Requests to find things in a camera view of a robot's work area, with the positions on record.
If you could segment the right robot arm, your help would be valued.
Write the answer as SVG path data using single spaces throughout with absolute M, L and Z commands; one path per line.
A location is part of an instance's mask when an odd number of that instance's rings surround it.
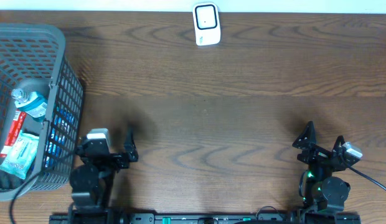
M 344 210 L 350 185 L 333 176 L 333 173 L 346 169 L 341 159 L 346 151 L 342 146 L 344 143 L 343 137 L 339 136 L 330 151 L 318 146 L 314 123 L 310 121 L 292 144 L 301 150 L 297 160 L 308 165 L 299 183 L 299 195 L 305 209 L 331 214 Z

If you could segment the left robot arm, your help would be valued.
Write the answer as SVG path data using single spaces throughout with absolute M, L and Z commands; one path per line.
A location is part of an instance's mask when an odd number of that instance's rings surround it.
M 133 130 L 127 129 L 124 151 L 110 152 L 111 139 L 106 128 L 92 129 L 81 139 L 76 155 L 83 164 L 70 173 L 73 204 L 70 223 L 126 223 L 128 216 L 108 206 L 115 174 L 138 161 Z

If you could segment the blue Oreo cookie pack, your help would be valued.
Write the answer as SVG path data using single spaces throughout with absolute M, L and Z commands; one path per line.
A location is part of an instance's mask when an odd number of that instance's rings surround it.
M 45 168 L 55 169 L 58 160 L 70 156 L 75 145 L 75 117 L 64 106 L 54 108 L 53 120 L 49 128 L 49 136 L 45 147 Z

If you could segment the red snack packet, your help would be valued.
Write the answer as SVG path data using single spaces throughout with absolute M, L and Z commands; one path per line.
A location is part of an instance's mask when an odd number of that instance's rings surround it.
M 6 141 L 4 143 L 4 147 L 0 152 L 0 158 L 6 158 L 6 156 L 9 154 L 11 151 L 12 146 L 16 142 L 19 133 L 22 129 L 22 125 L 24 124 L 24 120 L 27 116 L 26 112 L 16 110 L 11 127 L 9 128 L 9 132 L 7 134 Z

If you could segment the teal wet wipes pack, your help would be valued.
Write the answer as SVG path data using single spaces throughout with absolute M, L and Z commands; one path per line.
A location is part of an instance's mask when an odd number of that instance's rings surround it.
M 36 157 L 39 137 L 20 132 L 10 153 L 0 164 L 0 170 L 25 180 L 27 173 Z

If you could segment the blue mouthwash bottle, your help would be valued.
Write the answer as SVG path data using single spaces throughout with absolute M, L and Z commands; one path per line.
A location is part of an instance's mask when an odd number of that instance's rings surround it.
M 26 92 L 22 88 L 13 89 L 11 96 L 19 111 L 27 113 L 34 121 L 42 122 L 45 119 L 48 102 L 37 91 Z

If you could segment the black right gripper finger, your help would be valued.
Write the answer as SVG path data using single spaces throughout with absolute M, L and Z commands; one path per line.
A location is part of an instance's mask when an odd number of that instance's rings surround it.
M 339 156 L 344 153 L 345 147 L 343 146 L 345 144 L 345 139 L 343 136 L 338 136 L 334 146 L 332 148 L 332 155 L 333 156 Z
M 309 121 L 303 132 L 296 138 L 292 146 L 301 150 L 310 150 L 316 144 L 316 132 L 313 121 Z

